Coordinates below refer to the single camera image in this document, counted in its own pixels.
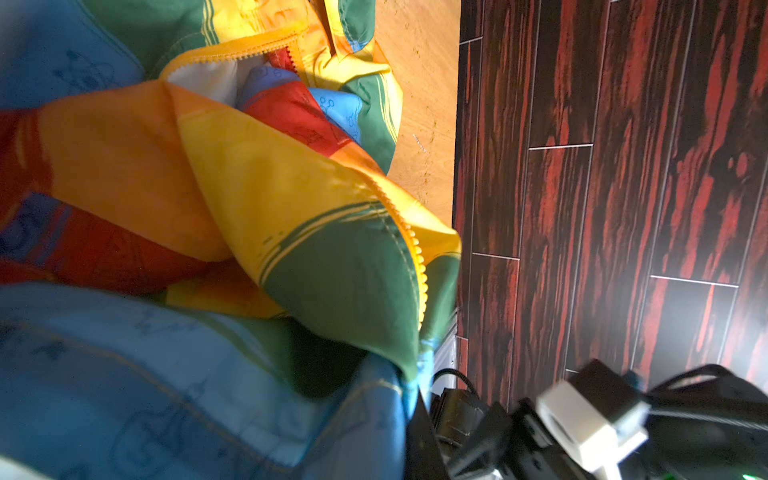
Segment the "stitching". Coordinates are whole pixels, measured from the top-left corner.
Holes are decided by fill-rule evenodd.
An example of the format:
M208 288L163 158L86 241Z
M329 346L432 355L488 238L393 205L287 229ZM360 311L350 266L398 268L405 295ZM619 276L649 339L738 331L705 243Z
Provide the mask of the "stitching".
M208 419L202 412L199 412L197 409L195 409L189 402L185 402L177 393L172 392L168 387L161 384L146 369L144 369L139 365L134 364L132 361L126 359L125 357L115 352L102 349L100 347L85 345L76 340L65 338L63 336L58 335L57 333L50 332L38 326L32 326L26 323L17 323L14 321L8 321L3 319L0 319L0 324L6 324L6 325L15 326L18 328L27 329L38 335L47 336L50 339L54 339L61 343L64 343L65 345L71 348L81 350L88 355L99 356L101 358L112 359L117 361L118 363L128 367L129 369L134 370L135 373L137 373L140 377L144 378L144 380L149 382L152 386L157 388L158 391L165 394L170 401L172 401L173 403L181 407L184 407L189 413L192 414L192 416L194 416L198 421L200 421L200 423L202 423L203 426L205 426L208 430L210 430L215 435L220 436L222 439L227 440L232 445L239 447L240 450L242 450L242 452L245 453L246 455L258 460L259 462L264 462L265 465L269 466L270 468L278 472L288 473L291 471L291 469L281 467L279 465L274 465L267 457L263 457L258 453L254 452L250 447L248 447L248 445L245 445L243 442L236 439L233 435L231 435L225 429L216 425L213 421Z
M176 48L182 41L186 40L189 37L193 37L195 35L202 35L202 33L199 32L199 31L196 31L196 32L187 34L187 35L179 38L178 40L176 40L170 47L168 47L168 50L165 53L163 53L160 56L160 58L158 58L157 62L154 64L154 67L152 67L152 70L150 70L150 77L154 77L155 76L155 72L157 71L157 67L160 65L160 62L162 62L170 54L171 50Z
M393 390L398 394L398 396L402 398L402 387L397 386L393 383L387 382L386 380L378 379L372 382L363 383L361 386L357 387L357 389L354 392L348 394L347 397L344 399L344 401L341 403L341 405L339 405L339 408L336 409L336 412L333 414L333 418L331 418L330 422L328 422L327 425L323 427L323 431L315 439L313 446L317 445L323 437L328 435L328 432L332 429L332 427L339 422L339 417L341 416L340 415L341 412L343 412L343 410L346 407L348 407L354 399L361 396L365 391L373 388L385 388L385 389Z
M387 217L390 217L390 218L392 217L392 215L390 215L389 212L386 210L386 205L385 205L385 211L378 213L376 216L379 219L381 219L382 224L384 225L384 228L386 228L387 233L389 233L389 235L395 241L395 245L397 245L397 247L398 247L397 251L400 252L400 257L402 258L402 262L406 265L406 268L408 268L408 259L406 259L406 255L402 252L402 248L400 247L400 245L398 245L397 237L392 232L392 230L390 230L389 225L387 225L386 220L385 220L385 218L386 218L385 215ZM416 272L415 269L416 269L416 265L413 266L413 273L416 274L416 289L418 289L419 288L419 273ZM413 297L413 290L411 290L411 298L415 301L415 304L416 304L416 315L420 316L421 315L421 306L419 305L419 298L418 297L416 297L416 298Z

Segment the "green fabric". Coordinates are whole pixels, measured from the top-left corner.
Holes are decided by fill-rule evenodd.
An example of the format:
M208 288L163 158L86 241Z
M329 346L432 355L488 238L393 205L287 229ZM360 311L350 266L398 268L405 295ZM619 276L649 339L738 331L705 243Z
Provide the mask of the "green fabric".
M219 316L197 310L174 309L192 316L228 340L243 357L282 379L307 398L322 398L349 381L365 350L324 339L294 318L229 318L255 337L260 351L243 341L242 333L219 320Z
M427 265L427 310L419 332L421 351L437 347L445 336L456 305L457 257L442 255Z
M418 280L383 205L315 230L274 266L263 287L309 330L378 353L406 382L416 377Z
M206 45L204 0L83 0L101 24L138 58L147 79L177 55Z
M376 161L384 174L387 174L395 156L396 139L392 138L384 121L384 115L388 113L382 109L385 104L385 92L381 75L355 78L344 84L341 91L355 94L362 99L362 109L357 118L360 126L360 146Z
M339 0L339 18L346 40L353 51L362 50L373 40L373 30L376 26L376 2Z

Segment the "light wooden surface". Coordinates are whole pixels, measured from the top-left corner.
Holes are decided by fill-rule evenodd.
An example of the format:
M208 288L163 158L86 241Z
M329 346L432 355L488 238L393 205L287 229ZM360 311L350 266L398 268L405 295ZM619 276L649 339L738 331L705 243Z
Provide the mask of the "light wooden surface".
M377 0L376 40L402 87L389 177L446 225L453 208L460 0Z

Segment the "yellow fabric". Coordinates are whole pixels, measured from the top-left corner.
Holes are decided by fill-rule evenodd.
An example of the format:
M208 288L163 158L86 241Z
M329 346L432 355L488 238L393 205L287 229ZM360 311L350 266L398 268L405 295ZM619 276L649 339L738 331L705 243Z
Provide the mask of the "yellow fabric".
M135 114L114 115L127 109ZM160 82L62 98L41 110L39 129L54 197L189 257L232 257L187 163L174 105Z
M173 92L180 101L207 107L205 114L180 118L181 137L210 212L258 283L287 253L280 242L297 226L321 215L323 222L334 220L329 212L341 207L379 201L358 175L285 134L225 105ZM330 191L314 188L319 179L332 182ZM308 225L306 232L318 226Z

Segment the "red fabric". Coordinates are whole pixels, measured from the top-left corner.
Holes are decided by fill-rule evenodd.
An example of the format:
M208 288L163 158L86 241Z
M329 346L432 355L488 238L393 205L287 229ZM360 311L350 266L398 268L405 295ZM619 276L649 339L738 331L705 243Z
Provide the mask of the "red fabric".
M37 111L0 111L0 230L30 193L50 192L52 179Z
M63 282L141 295L205 271L208 263L71 208L45 269Z
M270 65L275 68L282 68L283 70L296 73L296 66L293 65L293 60L291 60L288 48L271 51L266 54L266 59L269 60Z
M349 137L331 124L310 91L300 81L265 90L249 100L245 112L330 157L349 143Z

